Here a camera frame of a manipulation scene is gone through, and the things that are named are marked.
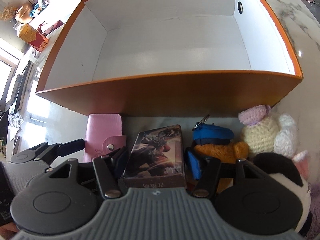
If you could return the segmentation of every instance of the orange plush toy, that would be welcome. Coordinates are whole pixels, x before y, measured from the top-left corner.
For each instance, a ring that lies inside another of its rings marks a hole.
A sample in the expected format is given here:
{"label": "orange plush toy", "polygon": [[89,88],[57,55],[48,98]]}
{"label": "orange plush toy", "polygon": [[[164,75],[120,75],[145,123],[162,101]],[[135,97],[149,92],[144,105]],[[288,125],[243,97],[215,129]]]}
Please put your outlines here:
{"label": "orange plush toy", "polygon": [[[249,154],[249,146],[245,142],[230,142],[228,145],[196,145],[194,150],[198,154],[218,158],[222,163],[236,163],[236,159],[246,159]],[[228,188],[231,182],[232,179],[220,179],[217,192],[220,193]]]}

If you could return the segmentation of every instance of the orange box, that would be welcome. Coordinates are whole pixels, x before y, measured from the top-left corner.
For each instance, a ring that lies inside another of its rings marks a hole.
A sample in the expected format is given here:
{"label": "orange box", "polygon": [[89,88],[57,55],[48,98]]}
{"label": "orange box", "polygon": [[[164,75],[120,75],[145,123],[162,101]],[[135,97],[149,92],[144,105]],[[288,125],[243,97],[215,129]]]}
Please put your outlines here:
{"label": "orange box", "polygon": [[40,32],[32,28],[28,23],[22,24],[18,29],[18,37],[34,47],[38,51],[42,51],[48,44],[48,39]]}

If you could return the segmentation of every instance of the black plush ear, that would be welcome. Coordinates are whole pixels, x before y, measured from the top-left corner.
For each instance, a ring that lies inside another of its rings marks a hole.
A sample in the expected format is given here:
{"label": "black plush ear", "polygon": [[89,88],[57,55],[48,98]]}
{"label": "black plush ear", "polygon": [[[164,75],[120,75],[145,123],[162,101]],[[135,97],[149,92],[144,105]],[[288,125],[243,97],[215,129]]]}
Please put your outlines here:
{"label": "black plush ear", "polygon": [[268,174],[281,173],[298,186],[303,186],[298,169],[287,157],[276,153],[260,153],[254,158],[253,164]]}

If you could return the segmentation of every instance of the pink card holder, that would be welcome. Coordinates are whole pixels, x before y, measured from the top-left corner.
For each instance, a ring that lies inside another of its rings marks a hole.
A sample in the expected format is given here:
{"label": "pink card holder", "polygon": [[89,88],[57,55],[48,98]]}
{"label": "pink card holder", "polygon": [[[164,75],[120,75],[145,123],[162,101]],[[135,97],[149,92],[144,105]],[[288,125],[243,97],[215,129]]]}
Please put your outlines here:
{"label": "pink card holder", "polygon": [[104,156],[125,146],[119,114],[90,114],[85,135],[84,162]]}

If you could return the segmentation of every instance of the window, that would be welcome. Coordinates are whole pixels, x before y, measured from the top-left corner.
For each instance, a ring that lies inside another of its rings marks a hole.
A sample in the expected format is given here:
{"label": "window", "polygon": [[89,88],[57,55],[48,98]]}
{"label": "window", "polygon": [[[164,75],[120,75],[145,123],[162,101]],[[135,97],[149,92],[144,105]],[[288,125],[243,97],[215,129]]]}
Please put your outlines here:
{"label": "window", "polygon": [[0,38],[0,111],[4,111],[11,79],[23,53]]}
{"label": "window", "polygon": [[0,98],[2,99],[4,96],[5,85],[8,82],[8,78],[10,75],[12,67],[7,65],[6,63],[0,61]]}

